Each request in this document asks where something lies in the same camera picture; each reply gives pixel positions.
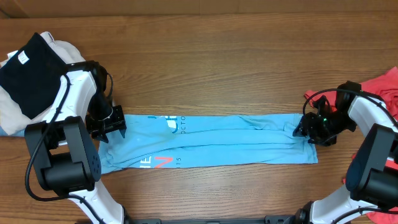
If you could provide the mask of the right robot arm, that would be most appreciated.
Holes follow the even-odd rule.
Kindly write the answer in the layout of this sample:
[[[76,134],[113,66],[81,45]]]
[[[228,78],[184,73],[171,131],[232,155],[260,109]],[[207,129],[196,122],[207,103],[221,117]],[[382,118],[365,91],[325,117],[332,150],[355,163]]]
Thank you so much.
[[[331,146],[344,130],[360,129],[364,141],[346,173],[345,183],[329,196],[307,203],[288,217],[287,223],[349,223],[361,215],[377,212],[397,214],[397,120],[384,100],[347,81],[334,90],[335,110],[324,96],[315,102],[316,113],[303,113],[293,131],[312,144]]]

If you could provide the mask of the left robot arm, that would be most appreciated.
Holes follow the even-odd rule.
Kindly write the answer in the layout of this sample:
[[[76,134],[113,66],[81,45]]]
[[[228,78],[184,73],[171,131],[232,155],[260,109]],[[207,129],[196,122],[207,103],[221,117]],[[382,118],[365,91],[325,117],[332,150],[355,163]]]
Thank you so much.
[[[112,76],[93,60],[67,64],[49,118],[24,131],[30,160],[25,189],[41,202],[69,199],[91,223],[132,223],[101,180],[101,162],[93,140],[126,133],[121,106],[106,93]]]

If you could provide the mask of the light blue t-shirt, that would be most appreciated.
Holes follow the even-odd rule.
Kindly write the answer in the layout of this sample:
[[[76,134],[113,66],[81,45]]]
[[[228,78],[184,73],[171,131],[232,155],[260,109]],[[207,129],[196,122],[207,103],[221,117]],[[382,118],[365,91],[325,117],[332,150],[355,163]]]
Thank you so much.
[[[316,164],[315,145],[292,135],[301,117],[127,115],[125,135],[99,145],[101,170]]]

